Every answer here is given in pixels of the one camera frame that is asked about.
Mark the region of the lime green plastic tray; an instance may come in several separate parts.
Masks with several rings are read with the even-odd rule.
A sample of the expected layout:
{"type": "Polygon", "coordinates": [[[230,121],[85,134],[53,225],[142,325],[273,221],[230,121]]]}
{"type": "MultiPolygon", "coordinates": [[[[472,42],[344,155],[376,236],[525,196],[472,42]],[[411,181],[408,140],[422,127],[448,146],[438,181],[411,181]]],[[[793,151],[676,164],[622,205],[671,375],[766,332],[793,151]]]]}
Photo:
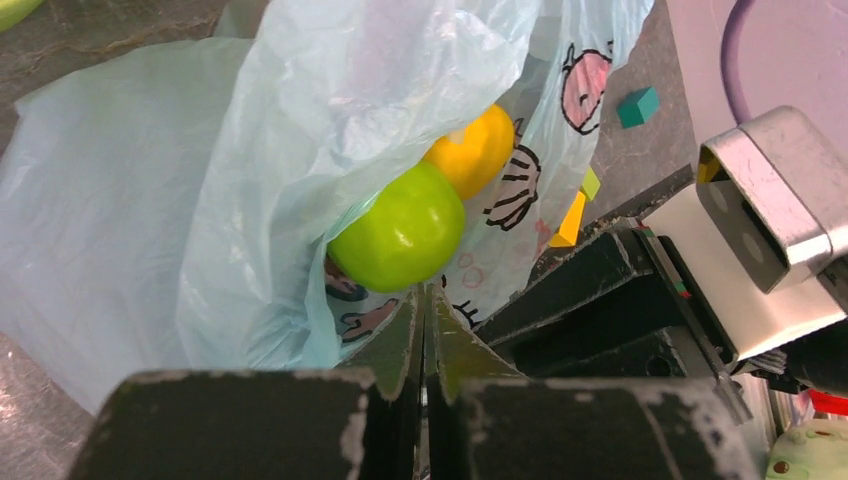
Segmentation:
{"type": "Polygon", "coordinates": [[[0,0],[0,32],[20,23],[42,3],[43,0],[0,0]]]}

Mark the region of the light blue printed plastic bag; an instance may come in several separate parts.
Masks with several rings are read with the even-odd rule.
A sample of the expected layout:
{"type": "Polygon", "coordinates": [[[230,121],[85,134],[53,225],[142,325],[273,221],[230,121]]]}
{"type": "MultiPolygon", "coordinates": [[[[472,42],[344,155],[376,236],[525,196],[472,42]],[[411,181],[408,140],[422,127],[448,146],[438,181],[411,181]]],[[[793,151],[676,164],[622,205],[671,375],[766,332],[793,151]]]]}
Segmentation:
{"type": "Polygon", "coordinates": [[[649,1],[273,1],[249,38],[144,47],[17,103],[1,329],[82,408],[158,368],[327,368],[414,285],[460,319],[525,287],[582,183],[649,1]],[[448,188],[389,184],[488,107],[506,159],[415,275],[364,240],[448,188]]]}

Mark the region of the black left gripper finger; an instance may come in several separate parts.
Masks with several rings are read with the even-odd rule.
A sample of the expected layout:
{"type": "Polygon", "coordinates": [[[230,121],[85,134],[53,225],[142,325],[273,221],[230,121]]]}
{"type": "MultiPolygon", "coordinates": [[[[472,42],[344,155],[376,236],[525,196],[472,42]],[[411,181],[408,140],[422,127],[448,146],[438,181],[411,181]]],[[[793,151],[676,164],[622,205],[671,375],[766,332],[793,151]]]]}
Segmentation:
{"type": "Polygon", "coordinates": [[[423,289],[331,369],[160,370],[110,395],[72,479],[411,479],[423,289]]]}

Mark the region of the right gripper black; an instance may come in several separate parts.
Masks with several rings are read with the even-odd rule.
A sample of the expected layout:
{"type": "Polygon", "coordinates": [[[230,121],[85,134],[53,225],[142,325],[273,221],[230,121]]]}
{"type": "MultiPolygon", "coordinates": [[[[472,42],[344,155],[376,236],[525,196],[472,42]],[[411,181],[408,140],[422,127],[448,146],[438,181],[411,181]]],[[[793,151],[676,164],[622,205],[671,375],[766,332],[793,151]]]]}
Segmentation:
{"type": "Polygon", "coordinates": [[[757,479],[736,374],[847,416],[845,320],[739,359],[674,242],[646,226],[595,235],[476,326],[520,372],[558,378],[501,359],[437,285],[425,318],[435,479],[757,479]]]}

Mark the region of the green fake apple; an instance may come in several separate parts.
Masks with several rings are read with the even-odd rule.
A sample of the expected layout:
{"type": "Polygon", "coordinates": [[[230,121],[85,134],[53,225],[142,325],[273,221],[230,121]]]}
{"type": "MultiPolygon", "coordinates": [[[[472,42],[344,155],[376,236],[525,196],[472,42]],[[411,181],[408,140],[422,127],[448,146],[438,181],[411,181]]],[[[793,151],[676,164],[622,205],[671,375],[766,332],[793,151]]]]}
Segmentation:
{"type": "Polygon", "coordinates": [[[366,213],[328,243],[327,252],[355,283],[390,293],[439,273],[464,228],[460,197],[424,162],[390,182],[366,213]]]}

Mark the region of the yellow fake fruit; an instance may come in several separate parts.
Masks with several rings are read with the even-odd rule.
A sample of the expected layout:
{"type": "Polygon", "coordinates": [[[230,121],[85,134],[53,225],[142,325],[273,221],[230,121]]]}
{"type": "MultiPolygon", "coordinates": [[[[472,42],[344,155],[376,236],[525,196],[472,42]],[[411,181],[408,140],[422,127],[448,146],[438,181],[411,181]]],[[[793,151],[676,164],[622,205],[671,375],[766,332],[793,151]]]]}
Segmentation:
{"type": "Polygon", "coordinates": [[[422,160],[434,165],[462,200],[479,194],[503,169],[513,151],[514,126],[494,104],[462,130],[439,138],[422,160]]]}

